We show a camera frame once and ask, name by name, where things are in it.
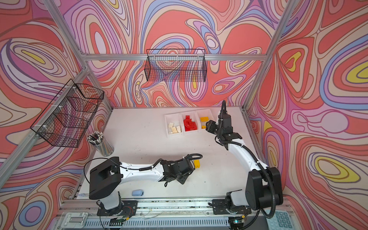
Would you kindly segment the yellow long lego brick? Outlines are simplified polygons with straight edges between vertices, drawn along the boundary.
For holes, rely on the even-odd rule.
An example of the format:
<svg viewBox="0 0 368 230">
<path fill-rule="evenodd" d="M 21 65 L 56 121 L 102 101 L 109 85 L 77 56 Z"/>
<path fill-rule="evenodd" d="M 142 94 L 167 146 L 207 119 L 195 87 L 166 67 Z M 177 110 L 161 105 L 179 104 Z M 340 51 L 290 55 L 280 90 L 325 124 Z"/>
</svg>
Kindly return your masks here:
<svg viewBox="0 0 368 230">
<path fill-rule="evenodd" d="M 200 121 L 201 122 L 208 122 L 209 121 L 209 118 L 208 117 L 201 117 L 200 118 Z"/>
</svg>

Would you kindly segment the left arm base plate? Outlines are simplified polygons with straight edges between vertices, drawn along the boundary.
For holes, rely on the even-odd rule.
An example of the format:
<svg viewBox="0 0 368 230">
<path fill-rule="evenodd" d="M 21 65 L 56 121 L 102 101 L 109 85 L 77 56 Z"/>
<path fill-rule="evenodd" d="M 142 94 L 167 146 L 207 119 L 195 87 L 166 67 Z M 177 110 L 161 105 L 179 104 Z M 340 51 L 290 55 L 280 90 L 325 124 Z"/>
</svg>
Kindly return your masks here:
<svg viewBox="0 0 368 230">
<path fill-rule="evenodd" d="M 98 200 L 96 203 L 99 206 L 97 216 L 101 217 L 107 216 L 132 217 L 135 216 L 138 206 L 137 200 L 123 200 L 116 208 L 107 210 L 100 200 Z"/>
</svg>

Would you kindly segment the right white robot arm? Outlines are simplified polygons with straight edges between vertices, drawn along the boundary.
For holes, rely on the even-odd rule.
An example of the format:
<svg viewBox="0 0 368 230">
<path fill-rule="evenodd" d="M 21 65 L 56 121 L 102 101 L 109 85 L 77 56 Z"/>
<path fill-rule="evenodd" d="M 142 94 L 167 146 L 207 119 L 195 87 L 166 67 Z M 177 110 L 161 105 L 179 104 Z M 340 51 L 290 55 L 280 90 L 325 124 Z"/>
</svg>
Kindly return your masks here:
<svg viewBox="0 0 368 230">
<path fill-rule="evenodd" d="M 276 167 L 262 162 L 233 131 L 232 118 L 220 112 L 218 120 L 206 123 L 206 131 L 215 135 L 215 141 L 233 154 L 247 171 L 245 189 L 228 192 L 227 208 L 248 207 L 261 212 L 266 218 L 273 218 L 276 206 L 283 204 L 281 173 Z"/>
</svg>

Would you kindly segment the white lego brick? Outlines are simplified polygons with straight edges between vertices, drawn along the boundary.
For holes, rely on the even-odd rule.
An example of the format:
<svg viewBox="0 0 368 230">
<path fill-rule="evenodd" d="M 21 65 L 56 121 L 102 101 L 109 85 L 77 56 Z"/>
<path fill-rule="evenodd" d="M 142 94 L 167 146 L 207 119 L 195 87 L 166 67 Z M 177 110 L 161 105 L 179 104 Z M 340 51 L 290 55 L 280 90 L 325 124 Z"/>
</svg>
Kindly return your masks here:
<svg viewBox="0 0 368 230">
<path fill-rule="evenodd" d="M 176 127 L 172 127 L 171 130 L 173 134 L 178 133 Z"/>
</svg>

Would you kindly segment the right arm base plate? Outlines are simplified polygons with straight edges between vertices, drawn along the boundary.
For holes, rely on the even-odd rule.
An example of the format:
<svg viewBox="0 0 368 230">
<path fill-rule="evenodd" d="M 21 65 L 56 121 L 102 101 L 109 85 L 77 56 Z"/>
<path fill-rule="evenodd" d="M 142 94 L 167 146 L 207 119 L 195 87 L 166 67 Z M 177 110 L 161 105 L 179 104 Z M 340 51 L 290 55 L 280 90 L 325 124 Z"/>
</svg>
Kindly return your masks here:
<svg viewBox="0 0 368 230">
<path fill-rule="evenodd" d="M 228 199 L 213 199 L 209 202 L 209 206 L 212 207 L 215 215 L 245 215 L 248 216 L 252 213 L 250 208 L 246 206 L 235 206 Z"/>
</svg>

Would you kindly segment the red arch lego piece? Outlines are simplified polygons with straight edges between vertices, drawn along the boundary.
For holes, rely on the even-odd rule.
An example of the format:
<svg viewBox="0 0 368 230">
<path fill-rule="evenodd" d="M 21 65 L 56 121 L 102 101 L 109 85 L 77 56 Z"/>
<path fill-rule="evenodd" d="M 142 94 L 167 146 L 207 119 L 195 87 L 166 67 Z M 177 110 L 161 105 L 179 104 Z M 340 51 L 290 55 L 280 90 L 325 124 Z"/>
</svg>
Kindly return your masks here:
<svg viewBox="0 0 368 230">
<path fill-rule="evenodd" d="M 183 122 L 186 132 L 197 130 L 197 125 L 194 121 L 192 121 L 192 119 L 190 120 L 185 119 Z"/>
</svg>

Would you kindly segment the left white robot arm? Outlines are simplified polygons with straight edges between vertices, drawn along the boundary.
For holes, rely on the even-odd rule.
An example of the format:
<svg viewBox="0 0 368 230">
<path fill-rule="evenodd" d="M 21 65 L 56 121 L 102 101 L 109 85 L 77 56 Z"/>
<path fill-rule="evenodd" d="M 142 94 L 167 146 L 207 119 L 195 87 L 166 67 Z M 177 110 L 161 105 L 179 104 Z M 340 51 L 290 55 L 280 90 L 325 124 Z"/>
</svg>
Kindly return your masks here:
<svg viewBox="0 0 368 230">
<path fill-rule="evenodd" d="M 167 186 L 177 181 L 183 185 L 202 158 L 203 155 L 193 153 L 177 161 L 158 159 L 153 164 L 129 164 L 118 157 L 104 158 L 104 162 L 90 170 L 89 199 L 99 201 L 105 210 L 121 210 L 123 204 L 117 191 L 120 184 L 153 181 Z"/>
</svg>

